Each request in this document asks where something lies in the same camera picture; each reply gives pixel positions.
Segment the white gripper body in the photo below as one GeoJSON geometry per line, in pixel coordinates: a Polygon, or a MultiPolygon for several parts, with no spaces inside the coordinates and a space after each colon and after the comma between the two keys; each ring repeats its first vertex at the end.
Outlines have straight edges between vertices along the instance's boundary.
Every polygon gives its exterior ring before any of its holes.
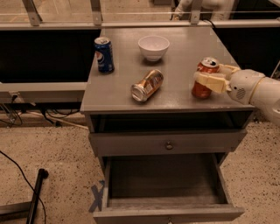
{"type": "Polygon", "coordinates": [[[259,81],[264,78],[263,73],[251,69],[239,70],[231,75],[228,91],[229,97],[241,104],[249,104],[253,91],[259,81]]]}

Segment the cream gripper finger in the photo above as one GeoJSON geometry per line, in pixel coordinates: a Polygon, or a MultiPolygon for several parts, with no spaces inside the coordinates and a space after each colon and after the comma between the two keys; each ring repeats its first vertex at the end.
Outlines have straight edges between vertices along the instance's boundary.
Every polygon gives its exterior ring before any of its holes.
{"type": "Polygon", "coordinates": [[[218,73],[195,72],[194,81],[194,92],[197,94],[203,88],[208,88],[218,94],[231,90],[227,77],[223,77],[218,73]]]}
{"type": "Polygon", "coordinates": [[[218,71],[218,74],[220,74],[223,77],[229,77],[233,73],[240,71],[241,69],[238,66],[231,66],[231,65],[225,65],[225,64],[220,64],[220,68],[218,71]]]}

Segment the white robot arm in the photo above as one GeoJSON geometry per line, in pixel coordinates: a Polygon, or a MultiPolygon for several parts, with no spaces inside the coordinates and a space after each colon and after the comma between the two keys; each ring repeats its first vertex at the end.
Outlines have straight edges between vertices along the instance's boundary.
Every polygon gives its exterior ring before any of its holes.
{"type": "Polygon", "coordinates": [[[217,73],[195,72],[194,80],[215,93],[227,93],[236,102],[256,107],[267,120],[280,126],[279,80],[251,69],[222,64],[217,73]]]}

